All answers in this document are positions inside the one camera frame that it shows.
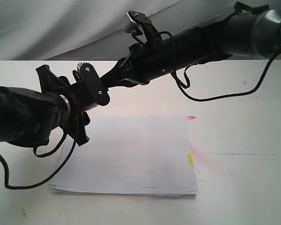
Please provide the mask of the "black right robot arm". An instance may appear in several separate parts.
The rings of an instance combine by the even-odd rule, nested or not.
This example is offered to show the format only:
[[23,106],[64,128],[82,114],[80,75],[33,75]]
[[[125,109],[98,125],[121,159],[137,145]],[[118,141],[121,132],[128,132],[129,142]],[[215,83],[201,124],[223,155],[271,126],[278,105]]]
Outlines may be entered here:
[[268,5],[237,2],[167,39],[143,13],[129,11],[126,19],[125,31],[134,38],[144,33],[147,41],[130,46],[129,54],[102,76],[108,88],[147,85],[175,70],[232,56],[267,59],[281,49],[281,10]]

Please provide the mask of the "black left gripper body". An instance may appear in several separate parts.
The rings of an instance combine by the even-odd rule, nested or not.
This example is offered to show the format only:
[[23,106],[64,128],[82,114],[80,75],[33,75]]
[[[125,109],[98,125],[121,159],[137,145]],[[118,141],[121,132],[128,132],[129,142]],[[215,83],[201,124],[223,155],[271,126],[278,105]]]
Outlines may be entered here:
[[74,75],[75,83],[70,84],[65,76],[60,76],[59,92],[68,101],[68,116],[65,125],[80,121],[86,126],[90,123],[85,112],[101,104],[101,79],[98,75]]

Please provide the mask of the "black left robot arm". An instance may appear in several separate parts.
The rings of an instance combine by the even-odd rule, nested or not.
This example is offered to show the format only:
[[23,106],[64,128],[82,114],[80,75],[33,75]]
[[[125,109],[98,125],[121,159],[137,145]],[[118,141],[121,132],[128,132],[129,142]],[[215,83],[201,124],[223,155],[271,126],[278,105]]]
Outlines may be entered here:
[[81,146],[89,141],[86,111],[108,101],[106,88],[94,67],[84,63],[73,72],[75,83],[57,77],[49,65],[36,69],[40,91],[0,86],[0,142],[19,147],[49,143],[51,131],[61,128]]

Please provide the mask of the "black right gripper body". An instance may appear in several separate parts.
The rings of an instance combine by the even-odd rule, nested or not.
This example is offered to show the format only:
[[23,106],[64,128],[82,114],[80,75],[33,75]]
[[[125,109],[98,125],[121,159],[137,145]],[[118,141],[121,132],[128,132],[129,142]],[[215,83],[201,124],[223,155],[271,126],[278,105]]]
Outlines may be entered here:
[[153,43],[136,43],[129,47],[126,63],[129,66],[127,78],[151,81],[160,76],[171,74],[177,77],[177,45],[173,35],[169,32],[160,32],[161,37]]

